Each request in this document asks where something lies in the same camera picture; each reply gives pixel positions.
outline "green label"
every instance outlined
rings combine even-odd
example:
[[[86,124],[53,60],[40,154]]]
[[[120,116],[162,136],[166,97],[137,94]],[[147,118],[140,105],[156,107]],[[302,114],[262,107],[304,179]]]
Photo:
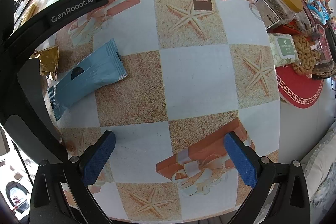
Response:
[[[278,44],[283,56],[295,55],[292,42],[288,38],[278,38]]]

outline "table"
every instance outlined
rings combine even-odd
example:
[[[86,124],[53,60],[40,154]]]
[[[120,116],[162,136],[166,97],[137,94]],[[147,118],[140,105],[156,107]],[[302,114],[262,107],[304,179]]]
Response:
[[[55,1],[33,3],[41,10]],[[245,143],[278,158],[280,100],[264,24],[250,0],[211,3],[211,10],[195,10],[193,0],[130,0],[121,12],[108,4],[104,16],[84,15],[39,47],[59,45],[59,80],[102,44],[116,42],[125,79],[87,95],[58,121],[46,93],[55,83],[43,79],[42,89],[69,155],[81,155],[105,130],[115,133],[116,147],[89,186],[111,219],[179,223],[241,205],[250,188],[223,143],[207,143],[237,117]],[[166,166],[170,175],[162,175],[158,163],[169,158],[178,171]]]
[[[298,75],[291,65],[276,68],[279,93],[282,99],[298,108],[308,108],[317,102],[323,80]]]

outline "blue gripper pad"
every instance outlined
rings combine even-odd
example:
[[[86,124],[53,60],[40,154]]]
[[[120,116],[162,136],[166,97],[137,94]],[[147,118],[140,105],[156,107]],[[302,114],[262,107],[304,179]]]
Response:
[[[100,172],[111,156],[115,146],[116,136],[111,131],[109,131],[108,137],[103,143],[100,144],[98,148],[93,146],[96,151],[93,153],[92,157],[88,160],[87,164],[83,168],[82,181],[85,186],[95,184]]]
[[[256,169],[230,134],[224,136],[224,147],[244,183],[254,188],[257,184]]]

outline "checkered tablecloth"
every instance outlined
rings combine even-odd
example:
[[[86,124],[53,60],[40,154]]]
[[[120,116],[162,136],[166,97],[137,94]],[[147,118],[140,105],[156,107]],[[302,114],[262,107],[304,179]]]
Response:
[[[34,3],[41,10],[55,1]],[[128,76],[87,95],[57,122],[44,88],[70,155],[105,130],[115,133],[116,147],[89,187],[112,219],[174,223],[237,208],[250,188],[236,169],[191,196],[156,172],[157,163],[236,117],[260,156],[278,158],[280,101],[265,26],[250,0],[211,2],[211,12],[196,12],[193,0],[140,0],[114,16],[80,17],[41,46],[59,45],[60,79],[111,38],[117,44]]]

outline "blue snack bag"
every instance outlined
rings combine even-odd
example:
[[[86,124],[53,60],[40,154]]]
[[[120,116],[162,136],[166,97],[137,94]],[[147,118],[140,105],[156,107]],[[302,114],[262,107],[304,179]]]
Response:
[[[127,76],[114,40],[111,39],[70,70],[59,83],[48,89],[56,120],[78,100],[98,88]]]

